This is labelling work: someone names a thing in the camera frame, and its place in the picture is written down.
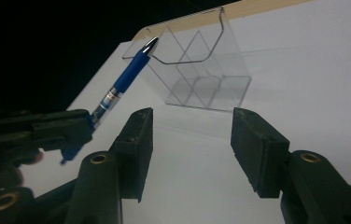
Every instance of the clear acrylic organizer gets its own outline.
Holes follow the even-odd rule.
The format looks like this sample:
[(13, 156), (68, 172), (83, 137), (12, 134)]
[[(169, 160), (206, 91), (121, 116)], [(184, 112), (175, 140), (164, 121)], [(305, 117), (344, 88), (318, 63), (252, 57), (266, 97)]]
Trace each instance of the clear acrylic organizer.
[(233, 111), (251, 81), (223, 7), (143, 28), (122, 58), (129, 63), (154, 36), (159, 43), (139, 75), (168, 105)]

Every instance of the plastic holder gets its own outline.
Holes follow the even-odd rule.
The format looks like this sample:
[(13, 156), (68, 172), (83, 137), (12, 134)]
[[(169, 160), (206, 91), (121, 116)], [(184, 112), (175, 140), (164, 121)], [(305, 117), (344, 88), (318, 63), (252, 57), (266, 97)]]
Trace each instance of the plastic holder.
[(233, 111), (251, 81), (223, 7), (143, 28), (122, 58), (129, 63), (154, 36), (159, 43), (139, 76), (168, 105)]

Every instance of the black background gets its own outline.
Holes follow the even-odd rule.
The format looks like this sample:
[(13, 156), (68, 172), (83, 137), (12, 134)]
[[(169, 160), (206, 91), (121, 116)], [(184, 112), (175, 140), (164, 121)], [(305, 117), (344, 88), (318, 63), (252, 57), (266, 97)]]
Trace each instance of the black background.
[(141, 28), (231, 2), (0, 0), (0, 109), (66, 110)]

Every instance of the blue pen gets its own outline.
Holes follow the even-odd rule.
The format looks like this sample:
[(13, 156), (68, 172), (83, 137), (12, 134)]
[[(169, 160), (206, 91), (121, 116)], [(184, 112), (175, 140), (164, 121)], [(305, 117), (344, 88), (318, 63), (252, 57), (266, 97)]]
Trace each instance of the blue pen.
[[(123, 93), (127, 91), (130, 85), (132, 85), (137, 75), (147, 65), (150, 57), (155, 51), (156, 46), (158, 45), (158, 41), (158, 37), (152, 38), (135, 54), (132, 61), (118, 77), (112, 88), (105, 95), (93, 113), (91, 113), (89, 120), (91, 122), (92, 132), (97, 129), (100, 122), (105, 118), (105, 115), (115, 106)], [(73, 160), (80, 149), (81, 147), (62, 149), (63, 160), (61, 161), (61, 165), (65, 165), (67, 161)]]

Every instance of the white surface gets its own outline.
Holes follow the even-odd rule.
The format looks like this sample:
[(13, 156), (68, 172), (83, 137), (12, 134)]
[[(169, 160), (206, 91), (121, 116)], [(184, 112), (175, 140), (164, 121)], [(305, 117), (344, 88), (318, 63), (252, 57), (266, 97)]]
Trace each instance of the white surface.
[[(290, 142), (317, 152), (351, 184), (351, 1), (313, 1), (231, 21), (252, 82), (242, 107)], [(126, 67), (122, 43), (70, 109), (92, 111)], [(39, 196), (77, 177), (108, 150), (128, 117), (154, 109), (154, 149), (141, 203), (123, 200), (125, 224), (284, 223), (280, 199), (260, 199), (232, 153), (232, 114), (165, 105), (137, 77), (74, 161), (60, 152), (21, 168)]]

